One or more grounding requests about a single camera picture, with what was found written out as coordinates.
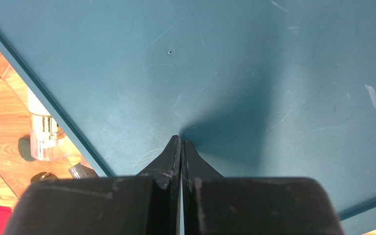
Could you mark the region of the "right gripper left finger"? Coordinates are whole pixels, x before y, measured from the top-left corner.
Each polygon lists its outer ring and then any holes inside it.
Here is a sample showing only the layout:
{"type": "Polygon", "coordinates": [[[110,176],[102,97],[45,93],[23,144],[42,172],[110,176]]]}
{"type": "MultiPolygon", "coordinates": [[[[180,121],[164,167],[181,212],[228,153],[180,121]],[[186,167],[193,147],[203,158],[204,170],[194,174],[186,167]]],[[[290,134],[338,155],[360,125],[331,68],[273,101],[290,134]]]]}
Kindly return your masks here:
{"type": "Polygon", "coordinates": [[[22,194],[6,235],[178,235],[182,141],[134,176],[47,180],[22,194]]]}

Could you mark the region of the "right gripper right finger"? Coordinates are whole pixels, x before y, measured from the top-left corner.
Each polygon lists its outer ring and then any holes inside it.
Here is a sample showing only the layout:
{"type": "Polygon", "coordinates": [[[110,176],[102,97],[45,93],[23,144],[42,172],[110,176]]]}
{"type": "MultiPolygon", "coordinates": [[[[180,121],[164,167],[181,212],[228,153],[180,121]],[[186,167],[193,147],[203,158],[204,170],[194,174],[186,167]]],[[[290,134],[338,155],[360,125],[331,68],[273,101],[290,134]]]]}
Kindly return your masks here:
{"type": "Polygon", "coordinates": [[[183,142],[187,235],[341,235],[323,187],[302,177],[224,177],[183,142]]]}

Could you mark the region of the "foundation bottle dark cap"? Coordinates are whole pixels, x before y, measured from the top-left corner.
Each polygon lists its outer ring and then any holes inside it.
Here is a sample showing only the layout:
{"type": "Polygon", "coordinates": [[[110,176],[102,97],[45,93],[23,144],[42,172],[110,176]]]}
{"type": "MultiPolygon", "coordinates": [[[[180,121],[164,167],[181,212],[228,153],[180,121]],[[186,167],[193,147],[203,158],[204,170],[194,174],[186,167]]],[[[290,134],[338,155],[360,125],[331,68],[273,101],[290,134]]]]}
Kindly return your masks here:
{"type": "Polygon", "coordinates": [[[92,168],[84,166],[81,163],[77,163],[76,165],[70,167],[68,171],[73,179],[87,179],[99,177],[92,168]]]}

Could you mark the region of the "cream bottle gold neck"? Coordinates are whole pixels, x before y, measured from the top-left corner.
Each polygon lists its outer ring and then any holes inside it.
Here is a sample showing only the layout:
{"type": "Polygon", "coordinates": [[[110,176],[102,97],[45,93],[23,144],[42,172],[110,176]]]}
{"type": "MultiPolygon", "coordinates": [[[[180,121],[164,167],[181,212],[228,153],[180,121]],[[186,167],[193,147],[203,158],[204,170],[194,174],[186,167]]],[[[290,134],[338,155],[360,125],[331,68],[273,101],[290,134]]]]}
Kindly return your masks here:
{"type": "Polygon", "coordinates": [[[30,116],[31,156],[39,161],[55,161],[70,152],[66,134],[31,89],[27,89],[27,106],[30,116]]]}

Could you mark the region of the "teal drawer organizer box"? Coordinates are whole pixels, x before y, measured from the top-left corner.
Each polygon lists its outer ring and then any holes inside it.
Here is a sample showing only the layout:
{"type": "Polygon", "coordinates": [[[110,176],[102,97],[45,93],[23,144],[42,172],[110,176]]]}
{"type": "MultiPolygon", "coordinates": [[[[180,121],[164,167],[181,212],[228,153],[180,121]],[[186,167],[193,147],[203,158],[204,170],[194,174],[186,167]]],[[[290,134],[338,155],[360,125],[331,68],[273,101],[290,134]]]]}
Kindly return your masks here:
{"type": "Polygon", "coordinates": [[[376,229],[376,0],[0,0],[0,52],[100,176],[179,135],[376,229]]]}

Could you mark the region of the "transparent drawer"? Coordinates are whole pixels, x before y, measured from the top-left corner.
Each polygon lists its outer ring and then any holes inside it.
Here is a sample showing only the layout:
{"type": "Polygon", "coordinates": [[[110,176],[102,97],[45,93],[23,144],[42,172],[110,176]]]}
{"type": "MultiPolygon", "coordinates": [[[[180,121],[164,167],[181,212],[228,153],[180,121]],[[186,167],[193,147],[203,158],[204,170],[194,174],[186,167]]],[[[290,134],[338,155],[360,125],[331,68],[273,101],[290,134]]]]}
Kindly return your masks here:
{"type": "Polygon", "coordinates": [[[69,149],[66,157],[43,162],[21,157],[18,143],[29,135],[27,85],[0,53],[0,176],[19,197],[35,175],[49,172],[60,179],[69,179],[69,168],[80,163],[81,154],[64,138],[69,149]]]}

